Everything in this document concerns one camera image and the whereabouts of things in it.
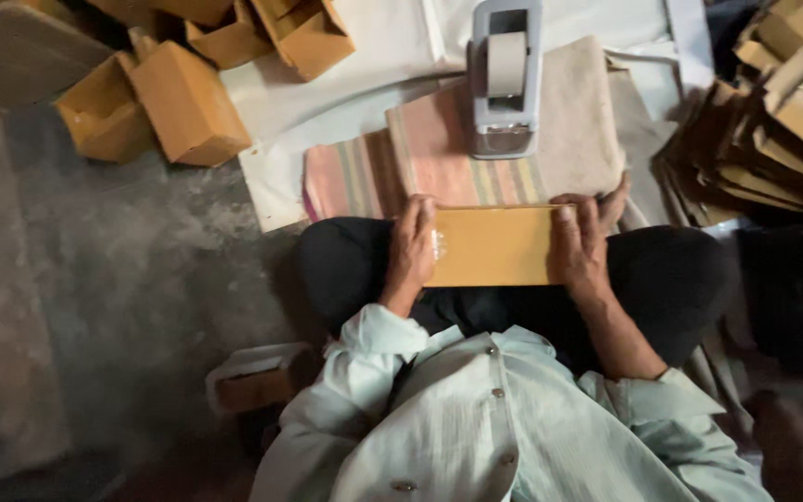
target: packing tape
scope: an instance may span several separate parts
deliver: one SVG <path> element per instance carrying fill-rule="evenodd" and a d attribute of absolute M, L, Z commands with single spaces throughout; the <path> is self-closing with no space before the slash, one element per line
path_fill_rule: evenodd
<path fill-rule="evenodd" d="M 526 84 L 526 32 L 488 37 L 488 97 L 520 96 Z"/>

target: black pants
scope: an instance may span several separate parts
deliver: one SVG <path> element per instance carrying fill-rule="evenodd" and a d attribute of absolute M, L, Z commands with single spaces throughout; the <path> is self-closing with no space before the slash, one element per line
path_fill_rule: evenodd
<path fill-rule="evenodd" d="M 383 290 L 393 223 L 333 218 L 307 228 L 300 267 L 316 313 L 334 335 Z M 681 366 L 722 314 L 733 264 L 695 229 L 652 227 L 608 240 L 612 289 L 656 352 Z M 576 374 L 599 369 L 586 326 L 561 286 L 432 288 L 410 316 L 431 334 L 456 324 L 466 336 L 513 324 L 547 337 Z"/>

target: white sheet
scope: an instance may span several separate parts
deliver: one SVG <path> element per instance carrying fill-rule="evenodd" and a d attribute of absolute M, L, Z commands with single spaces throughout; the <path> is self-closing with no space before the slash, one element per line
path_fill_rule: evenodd
<path fill-rule="evenodd" d="M 401 87 L 387 86 L 465 70 L 471 15 L 478 1 L 335 0 L 358 50 L 327 73 L 302 84 L 276 54 L 222 73 L 229 96 L 254 137 L 253 148 L 239 157 L 263 231 L 305 218 L 306 148 L 383 127 L 383 111 L 403 102 L 405 94 Z M 604 46 L 619 50 L 641 47 L 652 52 L 654 47 L 676 55 L 668 35 L 665 0 L 544 0 L 544 50 L 591 33 Z M 677 105 L 680 95 L 672 61 L 624 64 L 632 68 L 653 118 L 665 116 Z M 358 97 L 381 87 L 386 88 Z M 345 103 L 352 97 L 354 102 Z"/>

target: person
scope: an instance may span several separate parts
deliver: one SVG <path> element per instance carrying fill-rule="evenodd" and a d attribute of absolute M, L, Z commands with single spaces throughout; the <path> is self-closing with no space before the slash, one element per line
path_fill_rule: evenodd
<path fill-rule="evenodd" d="M 722 313 L 730 264 L 693 229 L 607 238 L 628 188 L 552 200 L 558 287 L 424 290 L 429 197 L 396 223 L 311 225 L 303 279 L 338 339 L 250 499 L 770 500 L 675 369 Z"/>

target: shirt sleeve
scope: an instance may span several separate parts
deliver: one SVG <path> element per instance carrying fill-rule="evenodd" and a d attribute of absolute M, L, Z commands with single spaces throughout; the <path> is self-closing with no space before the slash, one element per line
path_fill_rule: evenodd
<path fill-rule="evenodd" d="M 753 467 L 712 420 L 724 409 L 686 375 L 669 369 L 655 381 L 607 380 L 588 371 L 578 382 L 619 418 L 699 500 L 771 501 Z"/>
<path fill-rule="evenodd" d="M 380 304 L 346 322 L 318 380 L 284 408 L 250 501 L 328 500 L 342 462 L 379 422 L 396 374 L 428 341 L 417 322 Z"/>

